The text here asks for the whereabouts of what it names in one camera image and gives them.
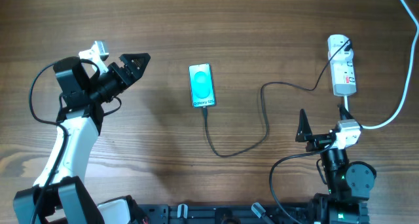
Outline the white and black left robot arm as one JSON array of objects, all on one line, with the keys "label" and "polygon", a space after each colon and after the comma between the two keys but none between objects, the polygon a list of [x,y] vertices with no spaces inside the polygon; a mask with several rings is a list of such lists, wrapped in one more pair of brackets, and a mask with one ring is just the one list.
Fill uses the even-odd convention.
[{"label": "white and black left robot arm", "polygon": [[18,191],[13,208],[19,223],[47,223],[62,209],[58,223],[145,223],[147,214],[131,196],[95,204],[84,186],[90,152],[98,139],[109,103],[142,78],[151,57],[122,54],[122,66],[111,63],[88,76],[83,65],[92,60],[76,56],[51,64],[61,87],[60,109],[52,125],[57,138],[48,162],[33,187]]}]

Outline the blue Galaxy smartphone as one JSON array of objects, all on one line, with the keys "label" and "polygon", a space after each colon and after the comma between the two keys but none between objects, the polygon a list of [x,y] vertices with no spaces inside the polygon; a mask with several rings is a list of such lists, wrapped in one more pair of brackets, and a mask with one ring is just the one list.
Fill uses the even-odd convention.
[{"label": "blue Galaxy smartphone", "polygon": [[190,65],[189,79],[193,107],[208,107],[216,104],[210,64]]}]

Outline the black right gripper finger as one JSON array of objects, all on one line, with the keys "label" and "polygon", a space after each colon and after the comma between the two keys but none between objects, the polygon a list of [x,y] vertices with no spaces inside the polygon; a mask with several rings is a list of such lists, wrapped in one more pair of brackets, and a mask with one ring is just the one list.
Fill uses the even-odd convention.
[{"label": "black right gripper finger", "polygon": [[295,137],[296,142],[306,142],[312,139],[312,131],[308,122],[308,117],[304,109],[300,110],[299,126]]},{"label": "black right gripper finger", "polygon": [[338,105],[338,110],[340,114],[340,119],[342,121],[354,121],[357,123],[357,125],[362,128],[362,125],[354,119],[354,117],[349,113],[349,111],[345,108],[344,104]]}]

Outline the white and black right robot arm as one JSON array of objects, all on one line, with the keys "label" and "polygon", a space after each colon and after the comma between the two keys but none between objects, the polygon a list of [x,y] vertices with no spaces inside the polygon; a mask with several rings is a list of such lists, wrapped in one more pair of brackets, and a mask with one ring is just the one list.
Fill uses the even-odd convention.
[{"label": "white and black right robot arm", "polygon": [[346,149],[355,145],[362,126],[347,109],[339,107],[340,120],[326,134],[313,134],[304,109],[300,110],[295,141],[306,142],[306,151],[319,153],[327,194],[316,194],[308,205],[308,223],[368,224],[367,201],[376,170],[366,162],[350,162]]}]

